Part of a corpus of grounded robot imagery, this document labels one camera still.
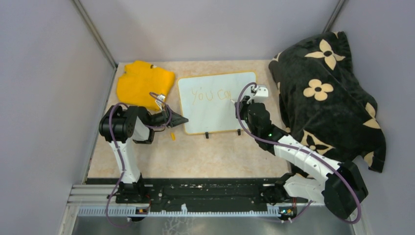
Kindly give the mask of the yellow framed whiteboard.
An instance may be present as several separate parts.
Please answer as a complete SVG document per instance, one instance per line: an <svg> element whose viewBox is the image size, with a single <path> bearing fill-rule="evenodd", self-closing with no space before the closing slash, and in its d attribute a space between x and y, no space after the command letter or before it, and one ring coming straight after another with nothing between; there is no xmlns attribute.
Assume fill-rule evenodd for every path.
<svg viewBox="0 0 415 235"><path fill-rule="evenodd" d="M182 116L188 135L236 131L241 128L235 106L242 89L256 81L253 71L195 76L178 80Z"/></svg>

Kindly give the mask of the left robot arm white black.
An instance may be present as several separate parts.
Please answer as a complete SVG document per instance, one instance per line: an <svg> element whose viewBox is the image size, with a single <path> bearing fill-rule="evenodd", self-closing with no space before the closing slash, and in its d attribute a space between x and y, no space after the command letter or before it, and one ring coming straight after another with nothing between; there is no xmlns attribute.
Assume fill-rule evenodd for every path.
<svg viewBox="0 0 415 235"><path fill-rule="evenodd" d="M117 203L142 203L148 194L133 145L151 144L157 128L172 128L187 122L187 118L169 107L156 114L142 106L123 109L117 104L108 109L99 123L99 133L112 148L120 171L116 189L111 193Z"/></svg>

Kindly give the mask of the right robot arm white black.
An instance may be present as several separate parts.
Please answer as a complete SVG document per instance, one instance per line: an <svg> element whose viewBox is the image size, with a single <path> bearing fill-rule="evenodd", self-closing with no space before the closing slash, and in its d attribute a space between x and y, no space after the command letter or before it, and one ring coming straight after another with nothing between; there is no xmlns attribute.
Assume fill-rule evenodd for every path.
<svg viewBox="0 0 415 235"><path fill-rule="evenodd" d="M262 150L287 160L311 176L285 174L282 184L276 187L278 200L288 202L292 197L300 197L323 203L346 223L355 224L361 219L361 203L369 192L355 163L332 160L301 144L272 124L265 105L250 96L232 103L241 128Z"/></svg>

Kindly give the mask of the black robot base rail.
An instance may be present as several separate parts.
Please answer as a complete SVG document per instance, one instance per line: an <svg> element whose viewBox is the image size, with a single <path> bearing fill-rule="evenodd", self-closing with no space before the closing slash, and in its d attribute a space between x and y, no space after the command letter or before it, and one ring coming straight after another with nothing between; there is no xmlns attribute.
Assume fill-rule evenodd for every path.
<svg viewBox="0 0 415 235"><path fill-rule="evenodd" d="M118 204L144 203L139 214L185 212L202 215L254 213L283 221L298 215L298 203L290 197L281 178L139 178L136 183L119 183L109 198Z"/></svg>

